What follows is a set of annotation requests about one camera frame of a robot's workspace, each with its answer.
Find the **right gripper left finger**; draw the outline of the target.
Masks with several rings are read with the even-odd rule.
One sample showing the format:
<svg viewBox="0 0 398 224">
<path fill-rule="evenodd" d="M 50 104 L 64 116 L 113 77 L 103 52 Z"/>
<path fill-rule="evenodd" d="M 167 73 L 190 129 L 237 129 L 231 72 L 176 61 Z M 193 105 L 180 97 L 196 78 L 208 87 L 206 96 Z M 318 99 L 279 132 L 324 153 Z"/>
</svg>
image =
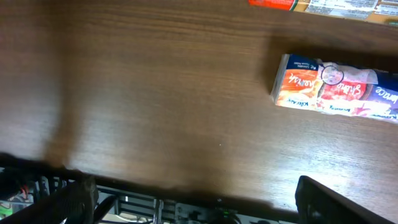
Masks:
<svg viewBox="0 0 398 224">
<path fill-rule="evenodd" d="M 1 220 L 2 224 L 95 222 L 98 190 L 94 177 L 74 181 L 33 205 Z"/>
</svg>

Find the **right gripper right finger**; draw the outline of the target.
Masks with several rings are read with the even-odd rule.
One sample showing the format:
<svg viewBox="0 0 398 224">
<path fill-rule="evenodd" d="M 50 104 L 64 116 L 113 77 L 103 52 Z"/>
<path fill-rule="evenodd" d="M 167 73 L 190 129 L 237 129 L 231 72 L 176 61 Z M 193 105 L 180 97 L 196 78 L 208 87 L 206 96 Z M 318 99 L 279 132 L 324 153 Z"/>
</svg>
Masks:
<svg viewBox="0 0 398 224">
<path fill-rule="evenodd" d="M 295 203 L 299 223 L 394 224 L 306 175 L 298 180 Z"/>
</svg>

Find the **multicolour tissue multipack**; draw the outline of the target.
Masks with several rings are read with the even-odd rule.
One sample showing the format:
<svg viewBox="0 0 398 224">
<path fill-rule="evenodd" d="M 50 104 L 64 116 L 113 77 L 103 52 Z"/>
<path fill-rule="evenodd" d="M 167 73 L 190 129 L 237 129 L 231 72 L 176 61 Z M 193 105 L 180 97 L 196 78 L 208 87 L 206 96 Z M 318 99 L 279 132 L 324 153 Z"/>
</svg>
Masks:
<svg viewBox="0 0 398 224">
<path fill-rule="evenodd" d="M 271 95 L 277 106 L 397 122 L 397 74 L 384 70 L 284 54 Z"/>
</svg>

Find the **orange spaghetti packet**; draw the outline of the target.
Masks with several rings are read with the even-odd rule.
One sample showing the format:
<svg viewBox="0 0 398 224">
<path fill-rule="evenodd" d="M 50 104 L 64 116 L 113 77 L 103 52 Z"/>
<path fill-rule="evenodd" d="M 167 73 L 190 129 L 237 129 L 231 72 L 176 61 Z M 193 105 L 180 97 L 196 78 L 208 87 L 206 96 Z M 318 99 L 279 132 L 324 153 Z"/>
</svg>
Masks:
<svg viewBox="0 0 398 224">
<path fill-rule="evenodd" d="M 397 26 L 397 0 L 249 0 L 249 4 Z"/>
</svg>

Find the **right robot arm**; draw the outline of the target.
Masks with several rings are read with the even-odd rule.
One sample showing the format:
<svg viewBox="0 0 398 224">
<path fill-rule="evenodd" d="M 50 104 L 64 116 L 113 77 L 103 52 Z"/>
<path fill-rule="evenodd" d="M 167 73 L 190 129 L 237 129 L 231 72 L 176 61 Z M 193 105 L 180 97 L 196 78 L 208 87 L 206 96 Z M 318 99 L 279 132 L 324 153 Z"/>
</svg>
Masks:
<svg viewBox="0 0 398 224">
<path fill-rule="evenodd" d="M 386 219 L 301 176 L 296 211 L 245 200 L 177 195 L 1 155 L 2 223 L 385 223 Z"/>
</svg>

